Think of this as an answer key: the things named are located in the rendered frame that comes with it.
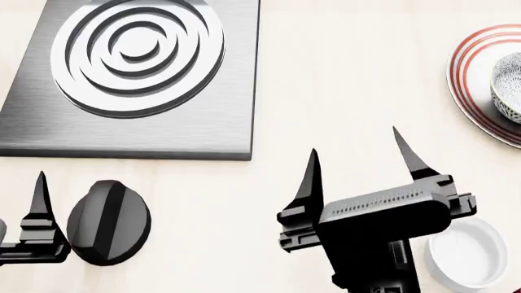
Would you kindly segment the black stove knob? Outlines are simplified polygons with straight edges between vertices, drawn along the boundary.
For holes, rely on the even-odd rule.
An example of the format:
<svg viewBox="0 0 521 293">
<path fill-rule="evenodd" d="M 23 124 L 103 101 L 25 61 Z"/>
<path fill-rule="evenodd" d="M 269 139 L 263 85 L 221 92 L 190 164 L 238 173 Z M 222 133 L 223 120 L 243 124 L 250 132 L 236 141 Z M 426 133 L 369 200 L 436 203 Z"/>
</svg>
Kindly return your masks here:
<svg viewBox="0 0 521 293">
<path fill-rule="evenodd" d="M 117 180 L 95 182 L 72 209 L 68 242 L 86 263 L 109 266 L 134 256 L 151 231 L 144 199 Z"/>
</svg>

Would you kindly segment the white ramekin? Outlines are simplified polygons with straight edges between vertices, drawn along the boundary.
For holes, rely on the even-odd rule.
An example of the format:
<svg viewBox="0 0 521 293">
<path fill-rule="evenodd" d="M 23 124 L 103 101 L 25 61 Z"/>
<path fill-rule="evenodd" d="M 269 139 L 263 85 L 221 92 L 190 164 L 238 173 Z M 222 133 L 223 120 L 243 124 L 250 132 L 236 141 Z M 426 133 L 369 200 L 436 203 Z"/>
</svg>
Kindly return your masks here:
<svg viewBox="0 0 521 293">
<path fill-rule="evenodd" d="M 470 216 L 429 236 L 425 261 L 430 275 L 455 293 L 479 293 L 496 285 L 509 267 L 505 239 L 487 221 Z"/>
</svg>

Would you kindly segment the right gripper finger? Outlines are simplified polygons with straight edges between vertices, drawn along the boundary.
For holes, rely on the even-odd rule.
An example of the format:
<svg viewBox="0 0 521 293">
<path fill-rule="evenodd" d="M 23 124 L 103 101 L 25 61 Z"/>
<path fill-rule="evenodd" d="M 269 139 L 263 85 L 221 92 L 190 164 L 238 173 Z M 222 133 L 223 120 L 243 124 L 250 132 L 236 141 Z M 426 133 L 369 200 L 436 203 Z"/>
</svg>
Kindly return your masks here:
<svg viewBox="0 0 521 293">
<path fill-rule="evenodd" d="M 433 191 L 439 192 L 441 195 L 454 196 L 454 180 L 452 176 L 440 174 L 427 165 L 414 153 L 395 126 L 392 127 L 392 130 L 396 144 L 414 180 L 414 184 L 431 187 Z"/>
<path fill-rule="evenodd" d="M 277 221 L 285 229 L 314 226 L 324 208 L 322 171 L 317 151 L 313 148 L 295 198 L 277 214 Z"/>
</svg>

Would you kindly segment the silver flat stove with burner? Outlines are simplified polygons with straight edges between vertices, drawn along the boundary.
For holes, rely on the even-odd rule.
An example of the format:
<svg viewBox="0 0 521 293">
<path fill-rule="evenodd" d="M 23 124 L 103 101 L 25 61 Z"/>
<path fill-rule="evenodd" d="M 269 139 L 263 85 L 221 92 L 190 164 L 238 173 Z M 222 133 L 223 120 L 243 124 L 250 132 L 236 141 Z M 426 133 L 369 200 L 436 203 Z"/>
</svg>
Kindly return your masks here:
<svg viewBox="0 0 521 293">
<path fill-rule="evenodd" d="M 250 160 L 261 0 L 46 0 L 0 156 Z"/>
</svg>

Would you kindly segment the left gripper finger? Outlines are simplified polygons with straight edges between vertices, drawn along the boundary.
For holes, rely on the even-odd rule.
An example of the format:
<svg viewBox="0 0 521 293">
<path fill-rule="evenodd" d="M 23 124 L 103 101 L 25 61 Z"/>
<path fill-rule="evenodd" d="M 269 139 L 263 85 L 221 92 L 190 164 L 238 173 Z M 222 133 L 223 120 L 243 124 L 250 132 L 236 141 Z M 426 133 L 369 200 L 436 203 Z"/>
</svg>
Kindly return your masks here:
<svg viewBox="0 0 521 293">
<path fill-rule="evenodd" d="M 46 175 L 41 171 L 35 183 L 29 212 L 20 222 L 24 245 L 68 245 L 52 209 Z"/>
</svg>

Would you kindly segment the white plate with red stripes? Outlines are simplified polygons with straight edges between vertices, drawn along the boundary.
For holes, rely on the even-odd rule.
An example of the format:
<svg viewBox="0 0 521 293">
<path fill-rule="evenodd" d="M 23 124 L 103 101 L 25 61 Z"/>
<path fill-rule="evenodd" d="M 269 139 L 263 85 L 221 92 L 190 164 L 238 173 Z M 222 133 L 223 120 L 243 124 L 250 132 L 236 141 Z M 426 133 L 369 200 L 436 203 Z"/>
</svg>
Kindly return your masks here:
<svg viewBox="0 0 521 293">
<path fill-rule="evenodd" d="M 496 62 L 518 52 L 521 52 L 520 23 L 481 28 L 454 46 L 445 75 L 449 92 L 467 119 L 487 135 L 521 149 L 521 125 L 496 109 L 490 90 Z"/>
</svg>

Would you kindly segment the white bowl with dark pattern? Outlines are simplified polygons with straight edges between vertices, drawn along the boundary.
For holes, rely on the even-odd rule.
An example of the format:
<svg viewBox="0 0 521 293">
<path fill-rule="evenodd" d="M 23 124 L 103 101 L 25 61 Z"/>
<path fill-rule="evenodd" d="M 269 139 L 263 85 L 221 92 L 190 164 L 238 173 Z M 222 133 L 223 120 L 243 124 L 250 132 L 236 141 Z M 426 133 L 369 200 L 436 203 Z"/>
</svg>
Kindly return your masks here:
<svg viewBox="0 0 521 293">
<path fill-rule="evenodd" d="M 521 52 L 505 55 L 495 63 L 490 92 L 496 109 L 521 125 Z"/>
</svg>

